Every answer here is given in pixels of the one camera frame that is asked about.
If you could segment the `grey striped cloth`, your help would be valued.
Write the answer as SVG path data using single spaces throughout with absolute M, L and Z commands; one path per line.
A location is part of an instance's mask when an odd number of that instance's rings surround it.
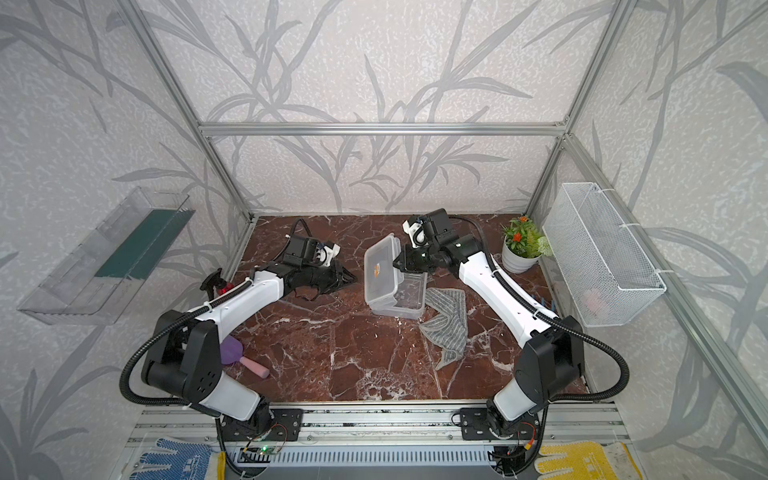
M 422 323 L 422 335 L 441 349 L 435 369 L 458 361 L 464 356 L 468 340 L 466 293 L 461 289 L 427 288 L 425 304 L 437 314 Z

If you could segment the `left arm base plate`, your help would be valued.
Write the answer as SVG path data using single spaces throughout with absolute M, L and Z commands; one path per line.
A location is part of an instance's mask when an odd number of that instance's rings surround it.
M 221 420 L 220 438 L 224 442 L 298 440 L 303 420 L 302 409 L 261 409 L 245 421 L 224 416 Z

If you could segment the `translucent plastic lunch box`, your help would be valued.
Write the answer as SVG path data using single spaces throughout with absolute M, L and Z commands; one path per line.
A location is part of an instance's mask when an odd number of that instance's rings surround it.
M 418 320 L 426 310 L 428 274 L 405 273 L 393 295 L 370 304 L 373 314 Z

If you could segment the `translucent lunch box lid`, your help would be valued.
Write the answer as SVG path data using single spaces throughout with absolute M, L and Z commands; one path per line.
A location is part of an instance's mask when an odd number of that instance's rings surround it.
M 394 305 L 402 273 L 393 265 L 401 252 L 392 233 L 371 246 L 364 255 L 364 297 L 371 309 Z

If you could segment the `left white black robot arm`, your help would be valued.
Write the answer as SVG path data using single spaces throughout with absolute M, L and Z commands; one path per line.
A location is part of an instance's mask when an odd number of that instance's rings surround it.
M 196 311 L 166 312 L 138 358 L 144 361 L 141 380 L 169 396 L 145 403 L 188 405 L 212 417 L 271 425 L 269 401 L 223 371 L 222 341 L 259 310 L 296 289 L 307 287 L 326 295 L 356 281 L 337 260 L 328 266 L 299 267 L 270 262 Z

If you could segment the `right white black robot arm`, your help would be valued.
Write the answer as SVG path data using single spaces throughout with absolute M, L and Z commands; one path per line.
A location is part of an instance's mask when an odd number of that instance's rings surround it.
M 428 237 L 421 229 L 393 262 L 408 273 L 439 268 L 477 293 L 513 334 L 522 349 L 513 379 L 490 400 L 502 422 L 515 422 L 554 400 L 583 373 L 583 343 L 575 334 L 551 325 L 554 314 L 522 292 L 471 235 Z

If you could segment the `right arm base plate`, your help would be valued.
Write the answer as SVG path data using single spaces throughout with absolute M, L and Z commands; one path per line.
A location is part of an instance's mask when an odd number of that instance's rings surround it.
M 539 426 L 538 416 L 525 412 L 517 420 L 506 420 L 487 407 L 461 408 L 459 427 L 466 441 L 530 441 Z

